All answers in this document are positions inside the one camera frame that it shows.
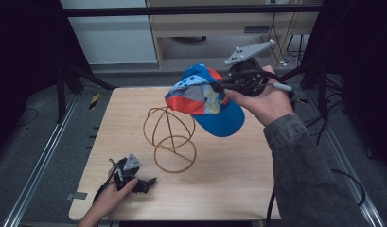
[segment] colorful cap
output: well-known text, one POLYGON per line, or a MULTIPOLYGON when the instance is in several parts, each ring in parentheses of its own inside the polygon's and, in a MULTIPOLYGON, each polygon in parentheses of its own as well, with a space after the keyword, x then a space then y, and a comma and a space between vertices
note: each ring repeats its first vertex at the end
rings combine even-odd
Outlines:
POLYGON ((225 137, 237 132, 244 122, 244 112, 225 93, 216 93, 210 83, 222 77, 203 64, 188 67, 181 81, 166 95, 172 111, 190 114, 208 132, 225 137))

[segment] right hand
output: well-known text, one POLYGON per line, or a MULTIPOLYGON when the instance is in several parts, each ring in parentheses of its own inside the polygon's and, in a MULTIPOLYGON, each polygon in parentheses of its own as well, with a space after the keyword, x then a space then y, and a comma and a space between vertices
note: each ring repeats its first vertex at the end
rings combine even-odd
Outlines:
MULTIPOLYGON (((263 70, 274 73, 269 65, 264 66, 263 70)), ((275 82, 274 79, 269 80, 269 83, 275 82)), ((234 100, 237 105, 250 111, 265 127, 270 125, 274 120, 293 113, 286 92, 276 89, 273 86, 267 86, 260 95, 255 97, 244 96, 232 90, 225 90, 225 94, 234 100)))

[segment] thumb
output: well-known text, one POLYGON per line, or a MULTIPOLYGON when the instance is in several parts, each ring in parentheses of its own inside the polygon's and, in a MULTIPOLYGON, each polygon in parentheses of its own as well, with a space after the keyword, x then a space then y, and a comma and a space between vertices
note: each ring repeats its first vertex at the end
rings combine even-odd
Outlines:
POLYGON ((233 90, 229 90, 229 89, 224 89, 223 92, 226 94, 226 96, 228 96, 233 101, 235 101, 235 103, 239 106, 241 106, 242 99, 246 97, 245 95, 243 95, 237 91, 233 91, 233 90))
POLYGON ((120 193, 126 197, 128 195, 128 193, 132 192, 133 188, 137 185, 137 182, 138 180, 137 179, 132 179, 131 181, 129 181, 128 183, 126 183, 126 185, 120 189, 120 193))

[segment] left hand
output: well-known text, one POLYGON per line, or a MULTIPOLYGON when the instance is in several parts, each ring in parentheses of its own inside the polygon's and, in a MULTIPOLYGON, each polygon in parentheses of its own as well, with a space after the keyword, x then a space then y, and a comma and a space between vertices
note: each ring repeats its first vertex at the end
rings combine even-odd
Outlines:
POLYGON ((79 226, 97 226, 98 223, 110 214, 119 203, 128 198, 132 194, 133 188, 136 186, 138 180, 133 179, 129 181, 121 190, 117 190, 115 183, 110 183, 105 188, 93 206, 87 211, 86 215, 80 220, 79 226))

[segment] cap brim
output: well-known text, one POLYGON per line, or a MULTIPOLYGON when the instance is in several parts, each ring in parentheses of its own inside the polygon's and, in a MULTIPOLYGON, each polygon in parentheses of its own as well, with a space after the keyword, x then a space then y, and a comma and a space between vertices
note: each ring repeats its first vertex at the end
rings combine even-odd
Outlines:
POLYGON ((193 118, 209 133, 226 137, 237 132, 244 123, 244 112, 234 101, 217 114, 192 115, 193 118))

